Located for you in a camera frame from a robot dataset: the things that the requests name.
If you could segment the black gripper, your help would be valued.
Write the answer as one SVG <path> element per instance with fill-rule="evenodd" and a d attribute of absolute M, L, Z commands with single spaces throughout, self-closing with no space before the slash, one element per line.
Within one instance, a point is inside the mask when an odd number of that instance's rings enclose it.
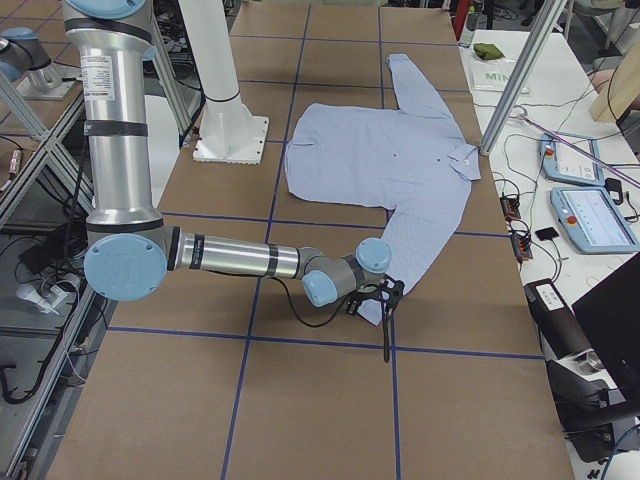
<path fill-rule="evenodd" d="M 358 292 L 358 298 L 361 302 L 365 300 L 374 300 L 382 304 L 382 335 L 383 335 L 383 360 L 385 363 L 390 362 L 391 358 L 391 340 L 390 340 L 390 318 L 391 313 L 386 303 L 388 299 L 388 290 L 385 283 L 376 285 L 368 285 Z"/>

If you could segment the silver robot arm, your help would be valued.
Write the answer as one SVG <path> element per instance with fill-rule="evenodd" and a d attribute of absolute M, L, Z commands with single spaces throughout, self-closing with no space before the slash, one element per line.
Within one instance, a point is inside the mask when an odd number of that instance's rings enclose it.
<path fill-rule="evenodd" d="M 144 101 L 143 63 L 153 51 L 148 1 L 68 1 L 68 39 L 80 54 L 95 207 L 86 221 L 84 275 L 100 295 L 134 301 L 181 268 L 221 275 L 299 280 L 309 301 L 357 314 L 373 301 L 388 323 L 403 285 L 387 269 L 378 238 L 331 259 L 311 248 L 252 243 L 167 226 L 154 207 Z"/>
<path fill-rule="evenodd" d="M 12 27 L 1 32 L 1 73 L 9 82 L 26 72 L 45 69 L 52 63 L 36 33 L 28 27 Z"/>

